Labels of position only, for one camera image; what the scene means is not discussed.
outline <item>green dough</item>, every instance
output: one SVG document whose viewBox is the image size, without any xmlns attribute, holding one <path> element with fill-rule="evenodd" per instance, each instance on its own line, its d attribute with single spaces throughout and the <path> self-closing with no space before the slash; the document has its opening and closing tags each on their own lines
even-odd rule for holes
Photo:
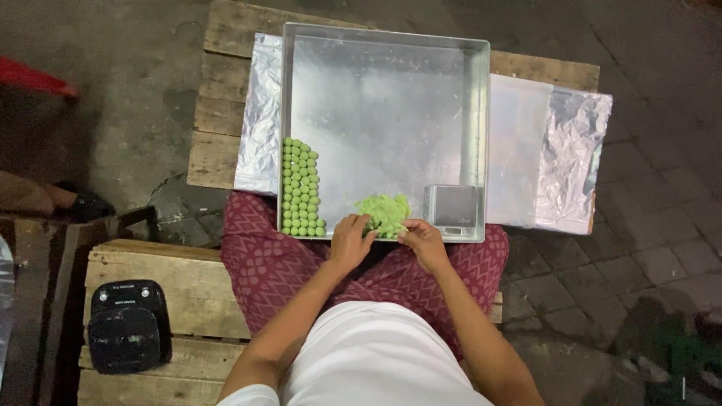
<svg viewBox="0 0 722 406">
<path fill-rule="evenodd" d="M 356 202 L 360 215 L 370 215 L 365 231 L 378 230 L 380 236 L 396 238 L 396 234 L 406 228 L 401 221 L 411 214 L 411 207 L 403 194 L 397 194 L 393 199 L 382 194 L 372 195 Z"/>
</svg>

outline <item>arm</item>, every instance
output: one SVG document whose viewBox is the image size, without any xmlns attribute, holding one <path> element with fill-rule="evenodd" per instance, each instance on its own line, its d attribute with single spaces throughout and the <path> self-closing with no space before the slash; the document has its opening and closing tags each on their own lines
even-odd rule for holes
<svg viewBox="0 0 722 406">
<path fill-rule="evenodd" d="M 334 229 L 331 256 L 271 319 L 233 364 L 218 400 L 252 384 L 278 390 L 321 307 L 334 288 L 368 254 L 376 233 L 361 234 L 370 216 L 349 215 Z"/>
<path fill-rule="evenodd" d="M 409 232 L 400 233 L 399 242 L 411 247 L 421 266 L 436 277 L 480 392 L 497 406 L 543 405 L 526 365 L 452 268 L 439 230 L 422 220 L 404 225 Z"/>
</svg>

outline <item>concrete floor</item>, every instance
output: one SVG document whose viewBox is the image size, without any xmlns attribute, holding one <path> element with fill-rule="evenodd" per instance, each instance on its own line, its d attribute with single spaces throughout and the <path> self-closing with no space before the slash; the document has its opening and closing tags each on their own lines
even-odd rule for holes
<svg viewBox="0 0 722 406">
<path fill-rule="evenodd" d="M 721 10 L 680 0 L 249 2 L 601 67 L 614 109 L 594 233 L 510 233 L 504 331 L 548 405 L 642 404 L 644 382 L 664 377 L 638 334 L 645 323 L 685 323 L 722 304 Z M 184 181 L 208 3 L 3 1 L 0 55 L 84 94 L 68 107 L 0 88 L 0 168 L 74 179 L 119 210 L 153 203 L 165 241 L 217 242 L 227 192 Z"/>
</svg>

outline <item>person's right hand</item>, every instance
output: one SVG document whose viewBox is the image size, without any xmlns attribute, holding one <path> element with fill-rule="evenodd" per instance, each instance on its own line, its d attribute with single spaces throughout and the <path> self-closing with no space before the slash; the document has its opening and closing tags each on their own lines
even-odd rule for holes
<svg viewBox="0 0 722 406">
<path fill-rule="evenodd" d="M 396 239 L 414 250 L 421 268 L 434 275 L 451 268 L 441 232 L 436 227 L 421 219 L 406 219 L 401 224 L 409 231 L 399 231 Z"/>
</svg>

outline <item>patterned fabric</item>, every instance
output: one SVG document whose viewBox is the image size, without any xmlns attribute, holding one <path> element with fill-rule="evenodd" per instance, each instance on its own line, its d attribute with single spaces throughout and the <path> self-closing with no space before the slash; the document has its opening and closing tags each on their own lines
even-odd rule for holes
<svg viewBox="0 0 722 406">
<path fill-rule="evenodd" d="M 286 236 L 276 231 L 275 224 L 275 201 L 231 192 L 225 210 L 221 259 L 252 335 L 316 273 L 329 252 L 327 243 Z M 441 289 L 434 277 L 419 266 L 411 249 L 396 245 L 398 248 L 356 280 L 344 281 L 329 298 L 327 307 L 347 301 L 397 303 L 426 320 L 461 360 L 461 348 Z M 504 230 L 487 225 L 485 242 L 450 244 L 447 251 L 469 292 L 488 312 L 509 254 Z"/>
</svg>

